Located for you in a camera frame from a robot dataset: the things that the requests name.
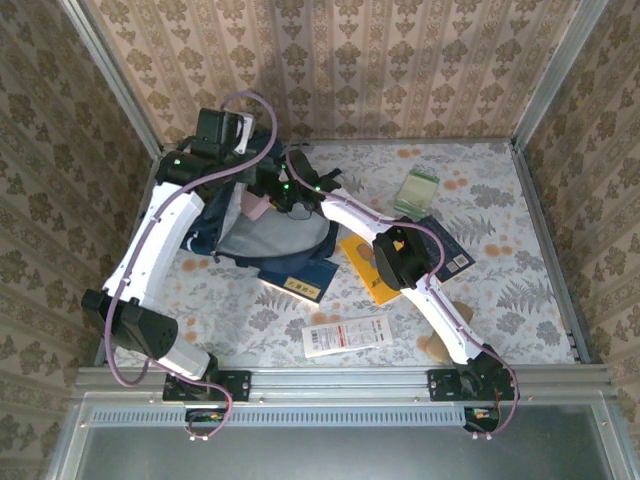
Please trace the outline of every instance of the cable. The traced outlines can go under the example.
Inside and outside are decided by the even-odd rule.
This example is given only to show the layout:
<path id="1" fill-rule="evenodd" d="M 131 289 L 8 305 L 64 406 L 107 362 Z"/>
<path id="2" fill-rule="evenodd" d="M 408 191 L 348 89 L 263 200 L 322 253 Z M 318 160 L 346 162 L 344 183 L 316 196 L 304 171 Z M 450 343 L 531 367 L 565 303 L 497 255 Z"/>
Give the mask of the cable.
<path id="1" fill-rule="evenodd" d="M 480 351 L 486 353 L 487 355 L 492 357 L 494 360 L 500 362 L 500 364 L 509 372 L 509 375 L 511 376 L 511 379 L 513 381 L 514 396 L 513 396 L 513 404 L 511 406 L 511 411 L 509 412 L 509 415 L 507 416 L 507 418 L 504 421 L 504 423 L 502 425 L 499 425 L 492 433 L 495 434 L 495 433 L 499 433 L 502 430 L 504 430 L 506 428 L 506 426 L 511 422 L 511 419 L 515 415 L 516 408 L 518 406 L 518 400 L 519 400 L 519 396 L 520 396 L 520 388 L 518 386 L 518 378 L 517 378 L 516 372 L 513 370 L 513 368 L 505 360 L 503 360 L 502 357 L 500 357 L 497 353 L 489 350 L 484 345 L 481 345 L 480 342 L 476 341 L 471 335 L 469 335 L 469 333 L 465 329 L 465 326 L 463 326 L 460 322 L 458 322 L 458 320 L 456 319 L 455 315 L 453 315 L 453 313 L 447 308 L 447 306 L 440 300 L 438 295 L 436 295 L 435 292 L 433 291 L 433 288 L 431 287 L 431 279 L 438 272 L 438 270 L 440 270 L 442 265 L 444 265 L 444 260 L 445 260 L 445 251 L 444 251 L 444 245 L 442 244 L 442 241 L 438 238 L 438 236 L 434 232 L 432 232 L 431 230 L 429 230 L 428 228 L 426 228 L 426 227 L 424 227 L 422 225 L 419 225 L 419 224 L 416 224 L 416 223 L 398 222 L 398 221 L 395 221 L 395 220 L 384 219 L 381 216 L 374 215 L 374 214 L 370 213 L 369 211 L 365 210 L 364 208 L 362 208 L 357 203 L 351 201 L 351 199 L 349 199 L 349 198 L 345 198 L 345 197 L 342 197 L 340 195 L 336 195 L 334 193 L 325 192 L 324 190 L 319 190 L 316 187 L 310 185 L 304 179 L 302 179 L 302 177 L 300 177 L 300 175 L 298 175 L 298 172 L 296 172 L 296 170 L 293 168 L 293 164 L 292 164 L 291 158 L 289 156 L 289 152 L 291 150 L 292 150 L 292 148 L 288 147 L 287 149 L 285 149 L 285 153 L 284 153 L 285 154 L 285 161 L 286 161 L 286 164 L 287 164 L 287 168 L 289 168 L 289 170 L 291 171 L 291 175 L 293 176 L 293 178 L 295 178 L 296 181 L 298 181 L 303 187 L 308 188 L 309 190 L 312 190 L 314 192 L 320 193 L 320 194 L 324 195 L 327 198 L 331 198 L 331 199 L 343 202 L 346 205 L 350 205 L 351 207 L 355 208 L 360 213 L 362 213 L 363 215 L 365 215 L 366 217 L 368 217 L 370 220 L 372 220 L 374 222 L 379 222 L 379 223 L 382 223 L 382 224 L 385 224 L 385 225 L 392 225 L 394 227 L 413 228 L 415 230 L 418 230 L 418 231 L 428 235 L 436 243 L 436 245 L 438 246 L 438 250 L 440 252 L 440 259 L 438 261 L 438 264 L 435 266 L 435 268 L 433 270 L 431 270 L 431 272 L 429 272 L 428 275 L 427 275 L 427 280 L 426 280 L 427 288 L 429 289 L 429 291 L 431 293 L 434 294 L 433 298 L 436 300 L 436 302 L 439 304 L 439 306 L 445 311 L 445 313 L 447 314 L 449 319 L 455 324 L 455 326 L 457 327 L 457 330 L 472 345 L 474 345 L 476 348 L 480 349 Z M 489 433 L 484 433 L 484 436 L 487 437 L 487 438 L 490 438 L 490 434 Z"/>
<path id="2" fill-rule="evenodd" d="M 258 153 L 253 159 L 251 159 L 250 161 L 243 163 L 241 165 L 237 165 L 235 167 L 229 168 L 227 170 L 223 170 L 221 172 L 216 172 L 216 173 L 212 173 L 210 175 L 206 175 L 202 178 L 198 178 L 196 180 L 194 180 L 193 182 L 188 183 L 187 185 L 181 187 L 180 189 L 176 190 L 173 194 L 171 194 L 163 203 L 162 205 L 160 205 L 160 207 L 156 210 L 155 214 L 151 217 L 151 221 L 149 223 L 147 223 L 147 225 L 145 226 L 145 229 L 143 230 L 142 234 L 140 235 L 140 239 L 138 240 L 138 242 L 136 243 L 132 253 L 131 253 L 131 257 L 129 259 L 129 262 L 127 263 L 124 272 L 122 274 L 122 278 L 120 279 L 120 282 L 118 283 L 118 287 L 116 288 L 116 291 L 113 294 L 113 297 L 111 298 L 111 302 L 109 303 L 109 308 L 107 310 L 107 316 L 105 318 L 105 325 L 104 325 L 104 343 L 105 343 L 105 350 L 106 350 L 106 356 L 107 356 L 107 363 L 109 364 L 109 368 L 111 370 L 111 373 L 113 374 L 113 376 L 115 377 L 116 381 L 124 386 L 124 387 L 133 387 L 137 384 L 139 384 L 142 379 L 144 378 L 144 376 L 147 374 L 147 371 L 149 369 L 149 364 L 151 363 L 150 359 L 145 360 L 144 365 L 142 366 L 142 371 L 140 373 L 140 375 L 135 379 L 135 380 L 127 380 L 125 379 L 121 372 L 118 370 L 118 367 L 116 365 L 115 362 L 115 358 L 114 358 L 114 354 L 113 354 L 113 344 L 112 344 L 112 335 L 111 335 L 111 329 L 113 326 L 113 316 L 115 314 L 115 310 L 116 310 L 116 306 L 118 305 L 118 301 L 120 300 L 120 297 L 122 297 L 122 292 L 124 291 L 125 287 L 131 282 L 130 276 L 131 276 L 131 272 L 133 271 L 133 267 L 135 266 L 136 261 L 138 260 L 138 257 L 140 256 L 140 252 L 142 251 L 142 248 L 145 244 L 145 242 L 147 241 L 147 239 L 149 238 L 149 235 L 151 234 L 151 231 L 153 230 L 153 228 L 155 227 L 155 225 L 157 223 L 159 223 L 162 218 L 162 213 L 169 207 L 169 205 L 171 205 L 171 203 L 178 198 L 180 195 L 182 195 L 183 193 L 187 193 L 190 192 L 191 190 L 193 190 L 194 188 L 205 184 L 207 182 L 210 182 L 212 180 L 217 180 L 220 178 L 224 178 L 224 177 L 228 177 L 230 175 L 234 175 L 236 173 L 242 172 L 243 170 L 246 170 L 247 168 L 251 168 L 252 166 L 256 165 L 260 160 L 262 160 L 264 157 L 267 156 L 267 154 L 269 153 L 269 151 L 271 150 L 271 148 L 273 147 L 273 145 L 276 142 L 276 136 L 277 136 L 277 132 L 278 132 L 278 120 L 276 118 L 276 114 L 273 110 L 273 107 L 271 105 L 269 105 L 269 103 L 267 103 L 266 100 L 264 100 L 261 96 L 253 93 L 253 92 L 249 92 L 249 91 L 245 91 L 245 92 L 238 92 L 238 93 L 234 93 L 232 95 L 229 95 L 225 101 L 222 103 L 221 109 L 224 110 L 226 108 L 226 106 L 233 101 L 236 98 L 239 97 L 250 97 L 253 98 L 254 100 L 257 100 L 258 102 L 260 102 L 265 109 L 267 110 L 267 113 L 269 113 L 269 116 L 271 117 L 271 137 L 269 138 L 269 141 L 267 142 L 267 145 L 264 147 L 264 149 Z M 157 362 L 153 362 L 154 365 L 156 366 L 160 366 Z M 226 389 L 224 389 L 223 387 L 221 387 L 220 385 L 216 385 L 214 383 L 207 383 L 207 382 L 200 382 L 200 381 L 196 381 L 196 380 L 191 380 L 187 377 L 184 377 L 183 375 L 180 375 L 178 372 L 174 372 L 171 371 L 165 367 L 160 366 L 163 370 L 167 371 L 168 373 L 176 376 L 177 378 L 179 378 L 180 380 L 182 380 L 183 382 L 186 383 L 190 383 L 191 385 L 196 385 L 196 386 L 200 386 L 200 387 L 207 387 L 207 388 L 214 388 L 216 390 L 221 391 L 227 398 L 227 413 L 225 413 L 225 416 L 223 418 L 223 420 L 220 422 L 220 425 L 213 430 L 208 436 L 207 438 L 210 438 L 211 436 L 213 436 L 216 432 L 218 432 L 220 430 L 220 428 L 222 426 L 224 426 L 228 419 L 229 416 L 231 414 L 231 410 L 232 410 L 232 404 L 233 404 L 233 399 L 231 397 L 231 395 L 229 394 L 229 392 L 227 392 Z"/>
<path id="3" fill-rule="evenodd" d="M 490 432 L 487 432 L 484 428 L 482 428 L 480 425 L 478 425 L 477 423 L 472 422 L 471 420 L 466 420 L 466 425 L 471 425 L 473 428 L 475 428 L 476 430 L 478 430 L 480 433 L 483 434 L 487 434 Z"/>

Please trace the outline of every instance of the patterned wallpaper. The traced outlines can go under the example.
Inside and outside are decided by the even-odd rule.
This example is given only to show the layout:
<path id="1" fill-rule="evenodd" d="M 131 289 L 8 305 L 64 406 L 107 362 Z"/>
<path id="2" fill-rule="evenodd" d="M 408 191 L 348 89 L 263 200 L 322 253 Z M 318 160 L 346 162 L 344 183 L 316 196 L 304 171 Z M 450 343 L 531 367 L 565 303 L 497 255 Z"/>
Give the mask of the patterned wallpaper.
<path id="1" fill-rule="evenodd" d="M 609 2 L 526 153 L 640 450 L 639 0 Z"/>
<path id="2" fill-rule="evenodd" d="M 245 89 L 284 138 L 511 136 L 579 3 L 85 2 L 166 142 Z"/>
<path id="3" fill-rule="evenodd" d="M 0 478 L 47 466 L 150 160 L 55 2 L 0 2 Z"/>

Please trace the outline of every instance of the black bracket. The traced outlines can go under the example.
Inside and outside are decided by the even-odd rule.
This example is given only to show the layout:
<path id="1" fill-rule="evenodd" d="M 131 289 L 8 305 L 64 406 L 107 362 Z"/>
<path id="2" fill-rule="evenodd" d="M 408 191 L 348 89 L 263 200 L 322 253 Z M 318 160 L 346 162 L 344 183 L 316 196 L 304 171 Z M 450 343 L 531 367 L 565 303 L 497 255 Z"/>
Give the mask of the black bracket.
<path id="1" fill-rule="evenodd" d="M 400 222 L 414 223 L 409 217 Z M 429 254 L 417 230 L 391 227 L 376 235 L 373 253 L 380 278 L 393 290 L 416 288 L 416 283 L 431 271 Z"/>
<path id="2" fill-rule="evenodd" d="M 218 359 L 213 355 L 209 357 L 211 360 L 202 381 L 224 387 L 231 394 L 234 402 L 248 402 L 251 392 L 251 372 L 249 370 L 218 370 Z M 226 398 L 219 390 L 191 385 L 167 374 L 162 400 L 165 402 L 219 402 Z"/>
<path id="3" fill-rule="evenodd" d="M 455 368 L 429 370 L 427 385 L 432 402 L 495 402 L 496 396 L 500 401 L 514 398 L 511 375 L 505 369 L 500 370 L 482 389 L 470 387 L 466 375 Z"/>

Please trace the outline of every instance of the metal frame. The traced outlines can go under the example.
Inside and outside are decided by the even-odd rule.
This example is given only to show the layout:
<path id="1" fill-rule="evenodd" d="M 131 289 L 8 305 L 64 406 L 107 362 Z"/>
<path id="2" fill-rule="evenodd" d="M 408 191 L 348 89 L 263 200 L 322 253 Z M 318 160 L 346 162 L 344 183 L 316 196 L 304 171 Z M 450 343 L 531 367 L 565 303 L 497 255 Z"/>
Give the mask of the metal frame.
<path id="1" fill-rule="evenodd" d="M 513 133 L 512 138 L 518 148 L 524 149 L 529 143 L 529 139 L 567 77 L 573 62 L 582 50 L 584 42 L 587 41 L 607 3 L 607 0 L 589 0 L 580 2 L 578 5 L 569 27 L 560 40 L 546 72 L 536 86 L 536 90 Z"/>
<path id="2" fill-rule="evenodd" d="M 303 145 L 309 146 L 341 146 L 341 145 L 438 145 L 438 144 L 464 144 L 472 143 L 508 143 L 511 140 L 506 137 L 491 138 L 354 138 L 334 140 L 306 140 Z"/>
<path id="3" fill-rule="evenodd" d="M 551 288 L 556 297 L 558 303 L 558 309 L 560 310 L 560 316 L 563 321 L 567 323 L 567 327 L 571 330 L 573 339 L 575 342 L 575 349 L 578 351 L 580 360 L 583 363 L 591 363 L 592 359 L 589 354 L 589 348 L 585 340 L 584 332 L 587 332 L 586 325 L 578 319 L 576 311 L 573 308 L 571 302 L 571 296 L 569 295 L 569 289 L 564 280 L 562 274 L 562 267 L 556 256 L 555 248 L 553 247 L 553 241 L 549 234 L 549 229 L 545 221 L 540 201 L 536 194 L 536 189 L 533 185 L 533 179 L 527 166 L 524 154 L 517 146 L 511 147 L 511 154 L 513 157 L 513 163 L 522 185 L 522 193 L 525 201 L 527 202 L 527 208 L 531 221 L 533 222 L 533 229 L 538 237 L 538 244 L 540 245 L 540 251 L 542 252 L 542 258 L 547 267 L 549 273 L 549 281 L 551 282 Z"/>
<path id="4" fill-rule="evenodd" d="M 384 408 L 387 412 L 424 413 L 430 409 L 442 410 L 443 407 L 455 409 L 485 404 L 432 403 L 426 385 L 426 372 L 438 368 L 446 367 L 250 369 L 253 378 L 249 401 L 238 404 L 238 410 L 264 412 L 277 409 L 295 414 L 318 408 L 337 412 L 378 411 Z M 631 476 L 636 472 L 632 461 L 634 457 L 631 456 L 632 450 L 623 448 L 625 432 L 620 427 L 619 415 L 616 417 L 616 409 L 610 406 L 615 394 L 604 365 L 523 365 L 515 369 L 521 390 L 519 408 L 540 405 L 592 406 L 614 478 L 634 478 Z M 123 369 L 125 376 L 132 376 L 134 372 L 136 369 Z M 124 390 L 106 368 L 81 369 L 70 414 L 52 459 L 49 478 L 75 478 L 96 409 L 118 407 L 123 411 L 141 408 L 148 411 L 151 408 L 161 413 L 173 411 L 176 406 L 222 406 L 215 402 L 164 404 L 161 400 L 164 380 L 164 373 L 151 371 L 139 386 Z M 250 424 L 251 421 L 246 420 L 245 416 L 244 425 Z M 140 422 L 139 426 L 144 427 L 144 422 Z"/>
<path id="5" fill-rule="evenodd" d="M 104 75 L 118 103 L 127 114 L 150 157 L 152 159 L 158 158 L 160 155 L 160 139 L 131 91 L 129 83 L 113 58 L 104 37 L 99 33 L 100 30 L 96 27 L 91 14 L 87 11 L 86 5 L 82 0 L 60 0 L 60 4 L 78 31 L 87 50 L 89 50 L 91 58 L 102 72 L 102 75 Z"/>

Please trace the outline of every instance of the floral tablecloth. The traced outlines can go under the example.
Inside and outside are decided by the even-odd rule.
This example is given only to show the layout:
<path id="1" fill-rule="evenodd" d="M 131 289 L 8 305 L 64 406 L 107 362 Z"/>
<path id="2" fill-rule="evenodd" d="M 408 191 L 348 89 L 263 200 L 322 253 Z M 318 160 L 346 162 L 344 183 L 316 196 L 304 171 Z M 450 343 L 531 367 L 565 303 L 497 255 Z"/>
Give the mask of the floral tablecloth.
<path id="1" fill-rule="evenodd" d="M 340 167 L 338 181 L 376 210 L 392 203 L 411 169 L 440 178 L 432 214 L 476 259 L 443 286 L 469 305 L 471 326 L 516 364 L 572 363 L 547 270 L 506 143 L 320 145 L 308 147 L 320 173 Z M 340 238 L 349 232 L 341 228 Z M 340 268 L 320 307 L 265 286 L 255 269 L 228 259 L 179 251 L 164 284 L 162 313 L 176 318 L 184 337 L 226 367 L 429 366 L 429 322 L 404 297 L 376 307 L 339 248 Z M 306 359 L 301 328 L 385 312 L 394 345 Z M 141 357 L 116 351 L 120 366 Z"/>

